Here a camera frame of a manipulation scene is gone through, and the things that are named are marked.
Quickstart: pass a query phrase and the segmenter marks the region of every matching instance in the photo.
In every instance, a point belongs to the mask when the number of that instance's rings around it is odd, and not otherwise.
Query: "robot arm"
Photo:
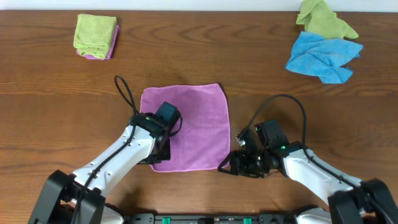
[[[380,180],[367,182],[352,177],[319,159],[299,142],[289,143],[276,120],[256,125],[262,148],[253,134],[238,136],[244,150],[233,151],[220,164],[220,172],[266,178],[272,169],[300,182],[329,205],[330,213],[313,208],[300,213],[297,223],[363,223],[362,214],[375,212],[378,223],[394,223],[398,209],[387,186]],[[222,167],[229,161],[230,170]]]
[[[105,205],[105,197],[136,164],[170,160],[169,137],[176,134],[171,130],[178,120],[181,128],[180,112],[167,102],[155,114],[140,113],[132,117],[119,139],[89,164],[70,175],[59,170],[50,175],[28,223],[70,223],[72,214],[60,202],[76,202],[82,194],[80,207],[74,211],[76,224],[123,223],[124,218]],[[90,180],[98,166],[99,171]]]
[[[73,171],[76,183],[84,185],[94,169],[97,168],[114,151],[119,149],[128,139],[132,125],[125,128],[123,134],[107,150],[84,167]],[[155,138],[142,127],[136,127],[133,141],[127,147],[108,161],[96,174],[89,186],[89,190],[98,189],[101,195],[107,197],[113,187],[131,170],[133,166],[147,158],[155,146]]]
[[[337,175],[344,177],[357,187],[361,185],[361,179],[349,176],[342,171],[332,167],[325,161],[319,159],[312,150],[307,149],[308,154],[313,157],[318,163],[326,167],[328,170],[334,172]],[[300,182],[306,188],[310,189],[316,196],[320,197],[326,204],[328,204],[328,197],[333,195],[335,192],[349,191],[353,188],[346,183],[336,179],[323,169],[319,168],[313,162],[309,161],[304,154],[303,149],[291,152],[287,157],[283,158],[284,169],[286,175]]]

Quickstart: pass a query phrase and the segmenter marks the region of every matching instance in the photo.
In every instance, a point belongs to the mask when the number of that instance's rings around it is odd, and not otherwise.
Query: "folded green towel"
[[[81,56],[105,59],[112,45],[116,17],[80,14],[77,19],[73,46]]]
[[[296,24],[304,25],[307,32],[322,35],[324,38],[355,39],[359,35],[345,21],[337,18],[323,0],[304,0]]]

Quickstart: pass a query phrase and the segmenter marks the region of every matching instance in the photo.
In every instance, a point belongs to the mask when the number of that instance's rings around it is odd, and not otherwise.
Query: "table surface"
[[[79,13],[118,18],[111,60],[76,55]],[[307,110],[307,145],[348,174],[383,180],[398,200],[398,14],[338,16],[364,45],[343,85],[285,69],[303,30],[296,12],[0,12],[0,222],[26,223],[54,170],[71,173],[119,137],[132,111],[115,75],[127,80],[137,102],[150,86],[220,83],[232,136],[271,95],[295,95]],[[300,139],[302,117],[289,100],[257,121],[268,119],[278,119],[291,141]],[[239,149],[232,139],[231,149]],[[107,201],[128,213],[327,207],[280,174],[248,179],[216,170],[155,173],[149,166],[134,167]]]

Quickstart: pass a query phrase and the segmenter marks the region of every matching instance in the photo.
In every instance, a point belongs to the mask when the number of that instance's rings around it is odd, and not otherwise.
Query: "green connector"
[[[162,224],[170,224],[172,222],[171,218],[163,218]]]
[[[244,218],[243,224],[251,224],[251,218]]]

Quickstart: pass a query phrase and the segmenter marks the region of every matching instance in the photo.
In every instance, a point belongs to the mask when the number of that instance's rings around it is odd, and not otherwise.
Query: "pink towel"
[[[175,85],[146,88],[141,112],[155,113],[167,101],[183,118],[182,128],[170,138],[171,160],[154,164],[156,172],[216,169],[229,153],[231,143],[226,98],[218,84]],[[179,121],[173,131],[179,128]]]
[[[106,58],[104,60],[107,60],[107,59],[111,58],[112,52],[113,52],[114,43],[116,41],[116,37],[118,36],[118,32],[119,32],[119,25],[116,25],[116,27],[114,28],[114,34],[113,34],[111,48],[109,49],[108,54],[106,55]],[[97,60],[97,59],[101,60],[100,58],[94,57],[92,55],[85,55],[85,58],[87,58],[89,60]]]

